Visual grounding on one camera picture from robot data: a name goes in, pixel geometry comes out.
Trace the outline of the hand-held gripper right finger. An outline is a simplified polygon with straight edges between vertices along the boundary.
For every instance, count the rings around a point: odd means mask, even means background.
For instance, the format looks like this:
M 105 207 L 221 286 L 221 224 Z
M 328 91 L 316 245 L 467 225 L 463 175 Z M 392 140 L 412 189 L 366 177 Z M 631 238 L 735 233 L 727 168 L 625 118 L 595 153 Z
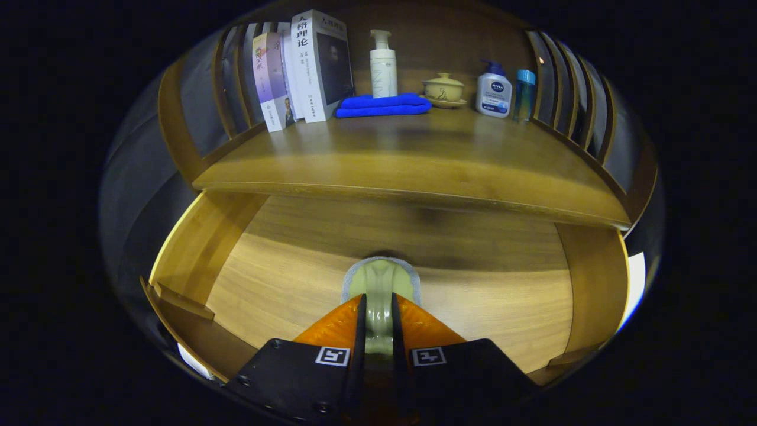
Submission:
M 541 387 L 489 338 L 466 340 L 392 296 L 394 387 L 403 425 L 495 425 Z

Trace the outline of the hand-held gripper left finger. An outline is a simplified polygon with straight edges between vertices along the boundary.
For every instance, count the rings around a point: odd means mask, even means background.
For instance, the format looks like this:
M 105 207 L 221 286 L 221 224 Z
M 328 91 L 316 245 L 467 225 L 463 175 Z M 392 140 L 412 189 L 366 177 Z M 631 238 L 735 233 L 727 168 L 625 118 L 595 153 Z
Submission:
M 246 404 L 297 425 L 348 425 L 356 418 L 363 386 L 367 297 L 344 304 L 352 319 L 352 346 L 307 344 L 273 338 L 225 388 Z

